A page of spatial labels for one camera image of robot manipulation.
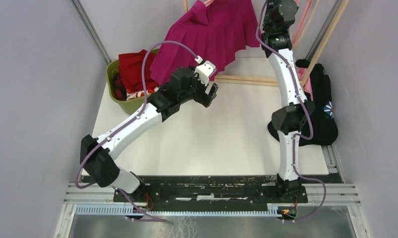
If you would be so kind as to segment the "beige plastic hanger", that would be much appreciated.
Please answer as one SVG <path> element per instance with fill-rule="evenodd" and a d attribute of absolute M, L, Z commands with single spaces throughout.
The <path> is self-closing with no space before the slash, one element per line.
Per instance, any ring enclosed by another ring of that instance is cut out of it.
<path fill-rule="evenodd" d="M 307 17 L 306 17 L 306 19 L 305 19 L 305 23 L 304 23 L 304 26 L 305 26 L 305 27 L 304 27 L 303 35 L 301 36 L 301 39 L 300 39 L 299 43 L 301 42 L 301 40 L 302 40 L 303 37 L 305 36 L 305 34 L 306 34 L 306 32 L 307 32 L 309 26 L 310 26 L 311 23 L 312 23 L 313 17 L 314 17 L 314 15 L 315 15 L 316 11 L 317 11 L 317 8 L 318 8 L 319 3 L 320 3 L 319 0 L 313 0 L 313 2 L 312 2 L 312 4 L 311 4 L 311 7 L 310 7 L 310 9 L 309 9 L 308 15 L 307 15 Z M 293 50 L 297 49 L 299 43 L 296 44 L 295 46 L 292 46 L 292 49 L 293 49 Z"/>

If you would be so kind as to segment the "magenta pleated skirt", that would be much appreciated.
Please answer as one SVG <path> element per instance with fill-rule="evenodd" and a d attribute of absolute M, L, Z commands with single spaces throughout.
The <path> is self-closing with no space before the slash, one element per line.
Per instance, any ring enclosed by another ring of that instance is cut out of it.
<path fill-rule="evenodd" d="M 151 78 L 162 85 L 178 67 L 195 64 L 193 51 L 213 63 L 217 72 L 235 60 L 237 51 L 259 47 L 258 22 L 250 0 L 198 0 L 168 30 L 150 66 Z M 189 50 L 176 45 L 180 42 Z"/>

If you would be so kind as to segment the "white red floral garment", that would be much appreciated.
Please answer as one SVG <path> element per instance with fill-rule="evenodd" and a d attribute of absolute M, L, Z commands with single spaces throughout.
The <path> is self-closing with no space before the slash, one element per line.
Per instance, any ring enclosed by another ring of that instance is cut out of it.
<path fill-rule="evenodd" d="M 146 91 L 146 95 L 150 95 L 152 93 L 155 93 L 156 91 L 158 91 L 158 89 L 159 89 L 159 87 L 149 88 Z M 129 89 L 126 90 L 126 100 L 127 101 L 133 100 L 133 99 L 136 99 L 136 98 L 140 98 L 140 97 L 143 97 L 143 96 L 145 96 L 144 90 L 136 91 L 136 92 L 133 91 L 133 90 L 129 90 Z"/>

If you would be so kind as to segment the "red dress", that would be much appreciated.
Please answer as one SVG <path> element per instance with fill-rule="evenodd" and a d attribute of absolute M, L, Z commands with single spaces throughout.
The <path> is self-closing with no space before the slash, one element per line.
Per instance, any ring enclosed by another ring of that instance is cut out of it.
<path fill-rule="evenodd" d="M 143 91 L 142 84 L 142 63 L 147 51 L 141 50 L 138 53 L 125 53 L 118 55 L 119 73 L 122 83 L 128 93 Z M 158 83 L 151 78 L 150 67 L 155 59 L 155 53 L 150 53 L 145 63 L 145 82 L 147 90 L 158 87 Z"/>

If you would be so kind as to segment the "red navy plaid skirt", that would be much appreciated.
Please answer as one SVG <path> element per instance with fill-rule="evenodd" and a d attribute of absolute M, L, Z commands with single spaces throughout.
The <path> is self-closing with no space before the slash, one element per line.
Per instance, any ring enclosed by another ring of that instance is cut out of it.
<path fill-rule="evenodd" d="M 113 77 L 112 85 L 114 97 L 119 101 L 126 101 L 126 88 L 119 73 Z"/>

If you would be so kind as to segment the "pink hanger of magenta skirt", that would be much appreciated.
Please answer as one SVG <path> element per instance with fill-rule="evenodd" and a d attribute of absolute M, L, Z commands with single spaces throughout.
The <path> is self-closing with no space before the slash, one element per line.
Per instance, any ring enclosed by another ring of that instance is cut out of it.
<path fill-rule="evenodd" d="M 205 6 L 209 6 L 213 1 L 214 1 L 214 0 L 207 0 L 207 1 L 203 2 L 203 4 L 204 4 Z"/>

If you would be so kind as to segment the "pink plastic hanger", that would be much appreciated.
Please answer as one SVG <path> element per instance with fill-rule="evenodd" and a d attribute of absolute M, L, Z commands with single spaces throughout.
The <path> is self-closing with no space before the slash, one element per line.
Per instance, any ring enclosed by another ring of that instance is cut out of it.
<path fill-rule="evenodd" d="M 295 33 L 293 35 L 293 38 L 292 38 L 292 45 L 293 46 L 295 46 L 296 44 L 299 43 L 299 41 L 301 39 L 301 36 L 303 35 L 303 31 L 304 31 L 304 27 L 305 27 L 304 26 L 305 19 L 306 19 L 307 15 L 308 15 L 308 12 L 309 12 L 309 9 L 311 7 L 312 2 L 313 2 L 313 0 L 308 0 L 306 5 L 305 5 L 304 12 L 303 12 L 303 14 L 301 16 L 300 22 L 299 22 L 299 24 L 298 24 L 298 26 L 297 26 L 297 28 L 295 30 Z"/>

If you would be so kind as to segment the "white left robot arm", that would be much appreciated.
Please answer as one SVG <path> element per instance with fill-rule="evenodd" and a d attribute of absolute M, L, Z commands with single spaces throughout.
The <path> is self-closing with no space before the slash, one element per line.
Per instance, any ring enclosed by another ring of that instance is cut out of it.
<path fill-rule="evenodd" d="M 152 93 L 147 102 L 115 128 L 94 138 L 86 135 L 81 140 L 80 164 L 99 187 L 113 186 L 125 191 L 130 200 L 140 201 L 145 194 L 141 180 L 133 173 L 116 165 L 115 159 L 143 133 L 163 123 L 180 106 L 193 100 L 209 107 L 216 97 L 218 85 L 207 93 L 210 77 L 216 67 L 209 61 L 197 67 L 177 68 L 169 82 Z"/>

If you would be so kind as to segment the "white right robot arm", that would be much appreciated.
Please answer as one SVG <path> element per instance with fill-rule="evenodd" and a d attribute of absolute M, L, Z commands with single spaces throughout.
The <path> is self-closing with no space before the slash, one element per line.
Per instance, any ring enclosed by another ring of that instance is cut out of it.
<path fill-rule="evenodd" d="M 281 163 L 275 183 L 275 197 L 290 201 L 300 193 L 302 179 L 298 174 L 298 148 L 301 131 L 314 111 L 299 85 L 293 61 L 289 27 L 295 22 L 298 6 L 293 0 L 267 0 L 260 16 L 262 35 L 258 37 L 271 64 L 280 88 L 281 108 L 272 114 L 272 126 L 280 143 Z"/>

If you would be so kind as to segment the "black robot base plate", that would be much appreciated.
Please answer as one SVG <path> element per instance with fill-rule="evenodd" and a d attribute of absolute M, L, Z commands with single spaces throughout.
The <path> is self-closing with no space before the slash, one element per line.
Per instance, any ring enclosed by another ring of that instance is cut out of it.
<path fill-rule="evenodd" d="M 142 184 L 128 197 L 158 211 L 263 211 L 268 203 L 307 203 L 308 184 L 340 183 L 337 174 L 301 180 L 302 189 L 280 195 L 275 175 L 266 176 L 140 176 Z"/>

